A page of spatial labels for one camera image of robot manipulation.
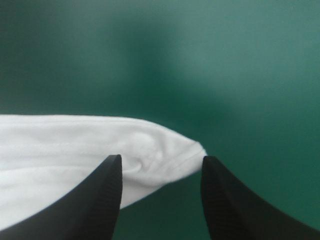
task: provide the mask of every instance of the green background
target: green background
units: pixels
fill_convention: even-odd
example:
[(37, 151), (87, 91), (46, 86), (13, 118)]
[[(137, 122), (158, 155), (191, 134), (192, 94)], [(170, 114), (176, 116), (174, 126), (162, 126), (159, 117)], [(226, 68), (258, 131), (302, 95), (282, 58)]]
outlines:
[[(0, 114), (156, 122), (320, 229), (320, 1), (1, 0), (0, 31)], [(208, 240), (199, 183), (123, 209), (113, 239)]]

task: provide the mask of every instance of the white cloth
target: white cloth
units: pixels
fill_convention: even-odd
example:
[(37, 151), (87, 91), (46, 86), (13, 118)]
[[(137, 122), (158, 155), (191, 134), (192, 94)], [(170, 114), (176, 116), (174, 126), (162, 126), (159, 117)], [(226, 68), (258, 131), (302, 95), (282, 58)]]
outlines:
[(121, 208), (199, 170), (206, 151), (140, 119), (0, 115), (0, 230), (49, 206), (121, 154)]

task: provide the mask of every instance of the textured rubber pad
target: textured rubber pad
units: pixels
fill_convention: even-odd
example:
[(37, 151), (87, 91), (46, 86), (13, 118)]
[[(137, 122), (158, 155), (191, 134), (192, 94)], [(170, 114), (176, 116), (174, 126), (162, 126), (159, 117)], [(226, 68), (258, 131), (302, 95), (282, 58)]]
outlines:
[(263, 200), (216, 157), (204, 157), (203, 211), (213, 240), (320, 240), (320, 232)]
[(1, 240), (110, 240), (120, 211), (122, 160), (110, 155), (58, 201), (0, 232)]

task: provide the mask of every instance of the white fabric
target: white fabric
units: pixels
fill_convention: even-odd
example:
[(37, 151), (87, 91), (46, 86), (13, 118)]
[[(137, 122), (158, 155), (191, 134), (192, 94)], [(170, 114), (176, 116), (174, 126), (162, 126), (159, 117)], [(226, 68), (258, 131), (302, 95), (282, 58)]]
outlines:
[(121, 207), (199, 170), (202, 146), (125, 117), (0, 115), (0, 230), (49, 206), (121, 154)]

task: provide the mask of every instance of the green backdrop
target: green backdrop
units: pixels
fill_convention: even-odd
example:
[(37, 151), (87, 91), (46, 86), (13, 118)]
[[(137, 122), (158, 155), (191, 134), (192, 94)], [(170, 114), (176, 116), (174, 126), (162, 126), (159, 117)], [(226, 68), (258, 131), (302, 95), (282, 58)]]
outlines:
[[(1, 0), (0, 31), (0, 114), (156, 122), (320, 229), (320, 1)], [(208, 240), (199, 183), (123, 209), (114, 239)]]

